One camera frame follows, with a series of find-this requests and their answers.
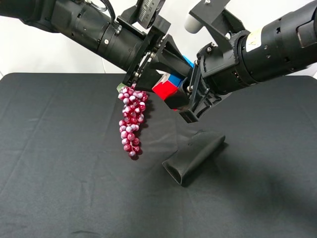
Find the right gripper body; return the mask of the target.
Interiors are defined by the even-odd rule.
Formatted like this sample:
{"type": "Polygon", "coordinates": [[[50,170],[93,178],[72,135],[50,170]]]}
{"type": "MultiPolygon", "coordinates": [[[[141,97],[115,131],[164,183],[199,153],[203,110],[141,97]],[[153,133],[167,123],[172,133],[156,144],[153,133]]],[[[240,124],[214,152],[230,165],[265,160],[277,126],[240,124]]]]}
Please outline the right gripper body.
{"type": "Polygon", "coordinates": [[[197,122],[230,93],[244,88],[243,39],[242,30],[233,33],[230,39],[225,38],[229,51],[223,53],[219,46],[209,43],[197,53],[198,66],[191,76],[193,91],[189,104],[179,112],[187,123],[197,122]]]}

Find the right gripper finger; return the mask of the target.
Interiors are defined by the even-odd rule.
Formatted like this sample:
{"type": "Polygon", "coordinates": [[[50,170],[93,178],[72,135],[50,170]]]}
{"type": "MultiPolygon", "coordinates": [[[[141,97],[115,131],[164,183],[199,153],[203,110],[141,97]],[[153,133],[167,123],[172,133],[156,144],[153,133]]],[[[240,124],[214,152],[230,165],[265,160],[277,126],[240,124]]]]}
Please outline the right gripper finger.
{"type": "Polygon", "coordinates": [[[172,93],[164,100],[170,109],[182,110],[184,107],[188,106],[190,94],[184,88],[183,84],[184,83],[181,83],[176,92],[172,93]]]}

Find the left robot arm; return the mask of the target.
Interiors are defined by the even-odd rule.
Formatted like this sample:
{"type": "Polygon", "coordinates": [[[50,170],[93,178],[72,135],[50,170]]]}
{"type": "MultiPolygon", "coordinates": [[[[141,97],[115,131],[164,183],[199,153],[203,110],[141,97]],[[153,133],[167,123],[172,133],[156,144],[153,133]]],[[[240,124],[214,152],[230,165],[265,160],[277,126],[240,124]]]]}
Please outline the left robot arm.
{"type": "Polygon", "coordinates": [[[139,0],[117,16],[107,0],[3,0],[0,13],[65,35],[125,71],[125,85],[151,91],[163,72],[185,79],[192,71],[159,15],[163,4],[139,0]]]}

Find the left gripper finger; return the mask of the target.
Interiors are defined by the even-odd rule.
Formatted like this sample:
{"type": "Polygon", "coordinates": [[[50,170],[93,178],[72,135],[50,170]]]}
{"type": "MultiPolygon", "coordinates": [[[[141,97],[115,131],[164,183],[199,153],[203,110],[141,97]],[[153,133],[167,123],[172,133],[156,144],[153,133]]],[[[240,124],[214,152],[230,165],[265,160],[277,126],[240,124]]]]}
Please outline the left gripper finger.
{"type": "Polygon", "coordinates": [[[173,37],[169,34],[165,36],[153,58],[153,69],[170,73],[179,78],[186,78],[192,71],[192,67],[180,53],[173,37]]]}
{"type": "Polygon", "coordinates": [[[153,92],[152,88],[161,79],[162,74],[155,69],[146,68],[141,74],[141,77],[136,82],[135,89],[138,91],[153,92]]]}

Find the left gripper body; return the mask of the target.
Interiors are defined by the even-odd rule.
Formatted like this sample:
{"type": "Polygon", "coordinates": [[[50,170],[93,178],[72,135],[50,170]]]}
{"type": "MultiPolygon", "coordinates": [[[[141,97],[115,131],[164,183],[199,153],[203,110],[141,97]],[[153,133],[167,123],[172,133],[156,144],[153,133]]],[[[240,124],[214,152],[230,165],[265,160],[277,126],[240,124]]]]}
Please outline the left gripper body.
{"type": "Polygon", "coordinates": [[[128,23],[123,16],[118,16],[117,20],[123,25],[123,28],[127,29],[141,40],[141,44],[136,50],[136,54],[132,61],[129,63],[129,68],[122,81],[124,85],[130,87],[132,84],[136,84],[144,69],[150,68],[148,60],[154,58],[162,39],[170,28],[170,22],[158,15],[148,34],[145,34],[128,23]]]}

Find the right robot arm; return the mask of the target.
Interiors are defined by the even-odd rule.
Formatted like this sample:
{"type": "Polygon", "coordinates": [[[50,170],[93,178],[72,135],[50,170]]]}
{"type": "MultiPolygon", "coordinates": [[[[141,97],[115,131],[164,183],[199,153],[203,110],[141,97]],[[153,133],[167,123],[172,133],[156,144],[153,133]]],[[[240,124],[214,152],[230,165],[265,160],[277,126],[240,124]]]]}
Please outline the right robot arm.
{"type": "Polygon", "coordinates": [[[199,2],[190,15],[213,42],[201,48],[189,76],[165,99],[196,122],[230,93],[303,70],[317,61],[317,3],[312,1],[249,32],[225,8],[226,1],[199,2]]]}

